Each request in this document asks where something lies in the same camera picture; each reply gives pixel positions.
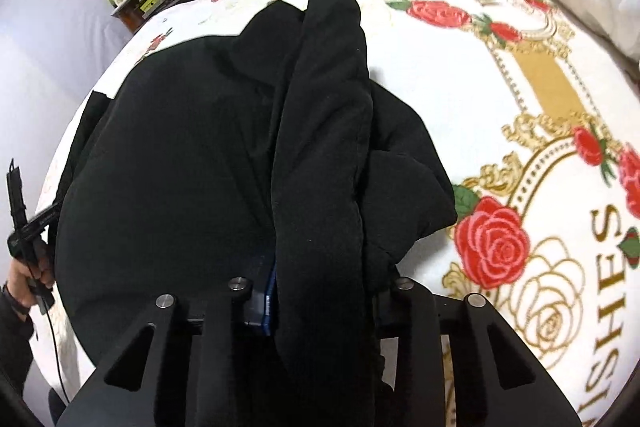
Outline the person left hand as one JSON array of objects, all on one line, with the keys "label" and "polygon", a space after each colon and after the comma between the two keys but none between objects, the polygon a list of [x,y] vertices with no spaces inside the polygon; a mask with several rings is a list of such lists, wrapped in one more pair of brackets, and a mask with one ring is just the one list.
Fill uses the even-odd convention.
[{"label": "person left hand", "polygon": [[55,276],[47,256],[47,244],[42,239],[35,240],[35,251],[38,261],[35,265],[12,259],[8,277],[3,286],[3,294],[10,296],[10,306],[17,317],[26,321],[30,308],[35,306],[36,297],[29,289],[29,280],[39,281],[51,289]]}]

